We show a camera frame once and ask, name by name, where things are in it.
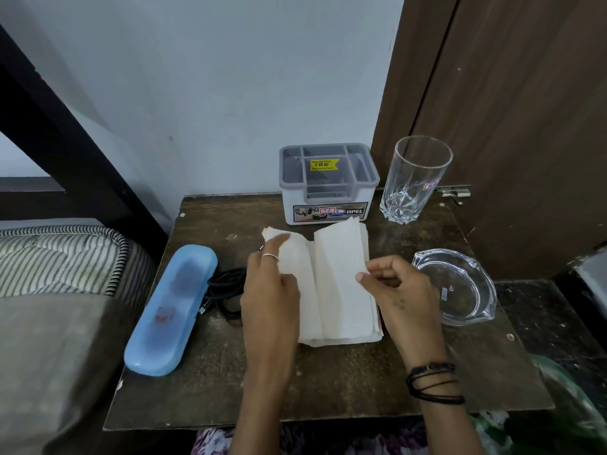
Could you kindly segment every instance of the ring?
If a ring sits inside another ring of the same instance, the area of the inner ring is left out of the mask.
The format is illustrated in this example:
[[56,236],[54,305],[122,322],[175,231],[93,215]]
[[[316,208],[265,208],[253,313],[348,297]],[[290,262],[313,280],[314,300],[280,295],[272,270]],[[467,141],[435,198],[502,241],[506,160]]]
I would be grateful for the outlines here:
[[264,253],[264,254],[262,254],[262,257],[265,257],[266,255],[269,255],[270,257],[274,257],[276,259],[276,263],[278,263],[278,257],[275,256],[273,253]]

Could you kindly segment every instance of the yellow price label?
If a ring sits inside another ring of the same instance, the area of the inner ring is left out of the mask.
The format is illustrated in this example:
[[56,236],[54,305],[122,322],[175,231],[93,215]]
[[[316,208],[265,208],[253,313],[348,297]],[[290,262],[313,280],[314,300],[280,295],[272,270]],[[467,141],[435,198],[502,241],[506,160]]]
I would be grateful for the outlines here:
[[337,160],[310,160],[311,171],[337,171],[339,168],[336,166],[340,158]]

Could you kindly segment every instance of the glass ashtray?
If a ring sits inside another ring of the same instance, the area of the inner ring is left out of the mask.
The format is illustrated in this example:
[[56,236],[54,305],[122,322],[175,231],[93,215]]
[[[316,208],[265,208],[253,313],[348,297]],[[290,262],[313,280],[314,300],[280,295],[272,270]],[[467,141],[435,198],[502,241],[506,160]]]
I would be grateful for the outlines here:
[[413,266],[439,290],[443,324],[467,326],[495,317],[495,286],[473,258],[450,249],[430,249],[415,253]]

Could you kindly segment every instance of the clear glass tumbler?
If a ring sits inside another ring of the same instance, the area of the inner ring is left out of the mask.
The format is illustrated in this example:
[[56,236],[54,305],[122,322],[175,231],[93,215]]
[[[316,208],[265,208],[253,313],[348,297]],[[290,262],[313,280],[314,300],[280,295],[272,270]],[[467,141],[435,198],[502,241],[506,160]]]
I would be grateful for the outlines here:
[[383,216],[400,224],[417,219],[452,159],[447,144],[433,137],[399,140],[379,205]]

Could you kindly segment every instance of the mattress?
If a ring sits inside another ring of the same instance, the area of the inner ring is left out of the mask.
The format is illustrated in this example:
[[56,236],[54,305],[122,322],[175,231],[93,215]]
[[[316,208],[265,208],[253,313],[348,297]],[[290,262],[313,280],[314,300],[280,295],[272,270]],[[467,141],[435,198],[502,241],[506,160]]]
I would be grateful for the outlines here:
[[60,225],[0,230],[0,297],[98,294],[140,314],[156,266],[116,230]]

